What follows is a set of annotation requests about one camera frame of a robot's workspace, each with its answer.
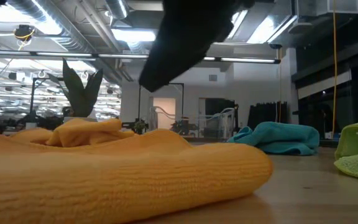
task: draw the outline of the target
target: yellow cable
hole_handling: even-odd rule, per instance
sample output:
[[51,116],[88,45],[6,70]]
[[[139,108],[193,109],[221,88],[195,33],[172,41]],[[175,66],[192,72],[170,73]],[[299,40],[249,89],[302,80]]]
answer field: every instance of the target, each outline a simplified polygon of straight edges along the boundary
[[331,135],[331,139],[334,139],[335,133],[335,119],[336,119],[336,82],[338,76],[338,61],[337,61],[337,52],[336,52],[336,0],[333,1],[333,20],[334,20],[334,108],[333,108],[333,134]]
[[280,48],[280,106],[278,109],[278,122],[281,123],[281,95],[282,95],[282,85],[281,85],[281,60],[283,60],[283,49]]
[[30,36],[34,33],[34,31],[35,31],[35,29],[33,29],[30,34],[27,34],[27,35],[22,36],[22,37],[16,36],[16,35],[14,34],[14,32],[13,32],[13,35],[14,35],[16,38],[18,38],[18,39],[26,38],[26,40],[27,40],[27,38],[30,37]]

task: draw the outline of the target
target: teal towel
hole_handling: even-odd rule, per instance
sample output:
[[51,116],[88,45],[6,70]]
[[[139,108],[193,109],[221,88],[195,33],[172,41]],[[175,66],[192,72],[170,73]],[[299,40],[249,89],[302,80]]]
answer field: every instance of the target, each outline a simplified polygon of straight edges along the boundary
[[255,131],[241,129],[228,142],[255,146],[271,154],[309,156],[317,152],[319,139],[318,131],[310,126],[263,122]]

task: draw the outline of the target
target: orange towel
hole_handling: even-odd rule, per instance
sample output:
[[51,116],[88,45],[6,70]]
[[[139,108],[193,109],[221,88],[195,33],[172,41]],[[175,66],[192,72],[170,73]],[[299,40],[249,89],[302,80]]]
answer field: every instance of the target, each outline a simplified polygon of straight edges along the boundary
[[0,135],[0,223],[130,222],[249,195],[272,173],[251,146],[193,147],[168,130],[138,136],[120,125]]

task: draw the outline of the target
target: table surface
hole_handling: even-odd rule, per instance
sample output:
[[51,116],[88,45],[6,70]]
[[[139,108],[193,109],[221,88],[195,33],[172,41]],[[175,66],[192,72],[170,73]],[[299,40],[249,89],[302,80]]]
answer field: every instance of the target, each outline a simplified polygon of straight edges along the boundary
[[358,224],[358,179],[334,167],[334,149],[271,158],[273,176],[251,196],[137,223]]

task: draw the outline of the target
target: ceiling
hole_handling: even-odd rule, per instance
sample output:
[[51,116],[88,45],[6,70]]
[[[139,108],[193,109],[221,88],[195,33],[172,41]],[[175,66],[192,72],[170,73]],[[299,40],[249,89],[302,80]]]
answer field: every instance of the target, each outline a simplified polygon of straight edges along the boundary
[[[94,24],[90,23],[87,18],[87,14],[75,4],[74,0],[27,0],[27,1],[42,1],[53,3],[54,6],[64,15],[67,22],[71,26],[70,29],[78,31],[82,36],[86,44],[91,46],[94,52],[114,52],[115,49],[111,47],[111,43],[103,38],[99,30],[95,29]],[[103,23],[107,30],[110,30],[110,26],[113,29],[120,30],[146,30],[151,31],[154,34],[158,32],[158,26],[163,17],[162,3],[161,1],[145,1],[145,0],[127,0],[128,5],[131,7],[129,15],[122,21],[115,21],[110,24],[110,17],[107,13],[105,0],[81,0],[88,1],[92,6],[93,10],[96,11],[98,18],[93,15],[91,16],[92,21],[97,25],[99,22]],[[288,22],[291,15],[295,15],[293,9],[295,6],[291,5],[292,0],[276,0],[275,3],[258,2],[255,6],[245,13],[245,17],[239,20],[233,20],[233,23],[238,25],[238,29],[234,33],[232,38],[226,39],[223,43],[213,44],[208,51],[208,56],[215,57],[252,57],[252,58],[275,58],[277,53],[276,50],[271,49],[266,43],[279,28],[283,27]],[[299,5],[299,18],[301,21],[311,23],[311,29],[308,29],[299,34],[289,34],[288,30],[291,26],[288,26],[283,30],[282,34],[272,41],[273,44],[281,44],[284,47],[298,47],[313,44],[324,36],[331,33],[332,27],[332,16],[330,14],[317,15],[315,12],[315,6],[317,2],[321,0],[307,0],[300,1]],[[339,26],[345,24],[349,19],[354,17],[355,14],[340,14],[338,16]],[[31,17],[21,14],[18,11],[11,9],[10,7],[0,7],[0,49],[1,50],[17,50],[22,43],[18,41],[12,32],[18,28],[19,24],[37,25],[34,23]],[[142,48],[146,51],[151,48],[152,42],[146,41],[141,42]],[[22,46],[23,50],[37,51],[37,52],[66,52],[56,41],[56,37],[47,36],[42,32],[38,32],[34,35],[31,43]],[[129,48],[127,42],[118,40],[114,47],[120,49],[125,53],[131,53],[133,49]],[[37,77],[42,70],[53,73],[55,75],[61,75],[61,62],[58,60],[29,60],[29,59],[14,59],[6,71],[1,72],[5,65],[10,61],[10,58],[0,58],[0,111],[5,111],[4,106],[7,107],[6,111],[12,111],[15,116],[22,115],[29,111],[29,98],[28,94],[31,92],[31,78],[26,81],[22,80],[10,80],[8,75],[11,72],[24,73],[28,77]],[[105,68],[106,80],[103,82],[101,91],[99,93],[100,101],[98,106],[104,108],[106,102],[102,99],[113,100],[121,102],[120,95],[121,91],[116,84],[124,82],[125,80],[136,80],[139,77],[139,73],[144,66],[144,60],[124,60],[121,63],[114,59],[105,59],[96,62],[75,60],[70,62],[77,73],[81,76],[85,72],[93,73],[97,69]],[[187,72],[181,78],[187,83],[200,83],[204,78],[200,78],[201,74],[215,73],[218,75],[224,75],[224,72],[229,68],[231,64],[227,62],[201,62],[196,65],[196,68],[205,68],[207,70],[202,71],[200,69],[193,69]],[[126,68],[125,71],[130,77],[126,77],[121,71],[122,68]],[[13,90],[7,91],[6,87],[11,85]],[[39,108],[49,108],[49,110],[55,114],[59,113],[61,107],[67,105],[67,101],[62,98],[62,93],[58,91],[55,93],[51,88],[56,88],[56,85],[50,81],[45,81],[42,85],[39,85],[36,89],[35,94],[37,95],[37,102],[35,105]],[[107,89],[113,88],[113,94],[107,94]],[[8,109],[15,104],[16,108]],[[111,113],[119,113],[119,105],[108,106],[109,110],[99,110],[99,116],[108,116]]]

